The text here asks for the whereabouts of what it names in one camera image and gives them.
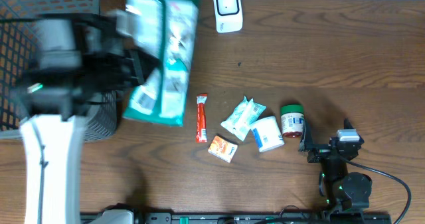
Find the green lid jar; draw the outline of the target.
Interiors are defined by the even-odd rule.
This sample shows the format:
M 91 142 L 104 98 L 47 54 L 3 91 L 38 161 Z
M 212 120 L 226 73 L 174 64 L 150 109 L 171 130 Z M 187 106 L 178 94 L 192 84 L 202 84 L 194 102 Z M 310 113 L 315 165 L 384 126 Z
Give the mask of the green lid jar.
M 304 109 L 300 104 L 289 104 L 282 106 L 281 125 L 282 136 L 286 138 L 297 138 L 302 136 L 304 127 Z

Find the white tub with blue label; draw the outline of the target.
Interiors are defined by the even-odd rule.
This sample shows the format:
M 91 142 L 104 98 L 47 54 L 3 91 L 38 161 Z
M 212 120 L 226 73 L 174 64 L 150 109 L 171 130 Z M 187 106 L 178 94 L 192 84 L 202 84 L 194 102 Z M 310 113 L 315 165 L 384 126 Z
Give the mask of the white tub with blue label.
M 260 153 L 273 150 L 285 144 L 275 117 L 270 116 L 250 125 Z

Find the white green glove package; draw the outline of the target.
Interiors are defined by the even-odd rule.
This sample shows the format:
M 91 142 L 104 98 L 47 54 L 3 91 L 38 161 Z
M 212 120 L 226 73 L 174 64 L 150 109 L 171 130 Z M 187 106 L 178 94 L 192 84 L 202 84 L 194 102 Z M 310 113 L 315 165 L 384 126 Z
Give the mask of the white green glove package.
M 137 46 L 158 58 L 123 113 L 130 120 L 182 126 L 193 61 L 199 0 L 127 0 Z

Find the mint green wipes packet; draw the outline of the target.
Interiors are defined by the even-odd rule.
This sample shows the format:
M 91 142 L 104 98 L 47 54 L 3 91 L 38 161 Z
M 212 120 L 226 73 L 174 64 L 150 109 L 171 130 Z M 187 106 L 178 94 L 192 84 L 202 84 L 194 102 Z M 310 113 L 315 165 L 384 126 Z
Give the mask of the mint green wipes packet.
M 250 131 L 250 125 L 257 121 L 265 109 L 264 105 L 256 103 L 254 99 L 248 100 L 244 97 L 233 113 L 220 125 L 239 140 L 244 141 Z

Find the orange small box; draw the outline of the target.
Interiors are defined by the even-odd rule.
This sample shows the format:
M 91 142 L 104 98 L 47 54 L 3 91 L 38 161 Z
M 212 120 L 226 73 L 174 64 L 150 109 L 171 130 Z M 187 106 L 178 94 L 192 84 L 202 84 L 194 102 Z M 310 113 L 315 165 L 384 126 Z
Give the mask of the orange small box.
M 237 149 L 236 144 L 228 142 L 220 136 L 215 136 L 208 148 L 208 153 L 230 163 Z

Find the red snack packet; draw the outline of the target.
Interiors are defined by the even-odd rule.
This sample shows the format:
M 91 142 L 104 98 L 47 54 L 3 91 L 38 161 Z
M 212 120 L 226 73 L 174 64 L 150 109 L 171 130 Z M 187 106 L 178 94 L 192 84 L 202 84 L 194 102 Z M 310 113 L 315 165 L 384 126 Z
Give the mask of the red snack packet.
M 205 116 L 205 103 L 207 101 L 207 94 L 199 94 L 197 96 L 197 133 L 196 142 L 207 142 L 207 123 Z

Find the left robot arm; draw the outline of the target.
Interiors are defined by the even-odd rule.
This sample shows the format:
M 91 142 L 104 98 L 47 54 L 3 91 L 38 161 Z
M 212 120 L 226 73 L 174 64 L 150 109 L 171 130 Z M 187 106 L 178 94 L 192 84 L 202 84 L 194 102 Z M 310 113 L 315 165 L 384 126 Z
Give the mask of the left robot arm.
M 26 223 L 80 222 L 80 164 L 98 94 L 145 83 L 158 58 L 132 45 L 134 15 L 49 13 L 34 19 L 41 49 L 16 81 L 25 110 Z

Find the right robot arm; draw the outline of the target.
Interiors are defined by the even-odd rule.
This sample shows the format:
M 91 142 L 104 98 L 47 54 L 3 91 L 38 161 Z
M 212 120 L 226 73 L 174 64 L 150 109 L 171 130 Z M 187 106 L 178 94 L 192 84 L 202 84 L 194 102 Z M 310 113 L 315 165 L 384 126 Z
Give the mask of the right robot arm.
M 344 119 L 343 128 L 326 144 L 316 144 L 308 122 L 303 124 L 298 150 L 307 153 L 309 163 L 321 165 L 319 193 L 328 201 L 321 216 L 327 221 L 348 219 L 350 215 L 364 219 L 363 210 L 369 207 L 372 180 L 366 174 L 350 173 L 347 169 L 347 162 L 359 155 L 363 144 L 364 139 L 348 119 Z

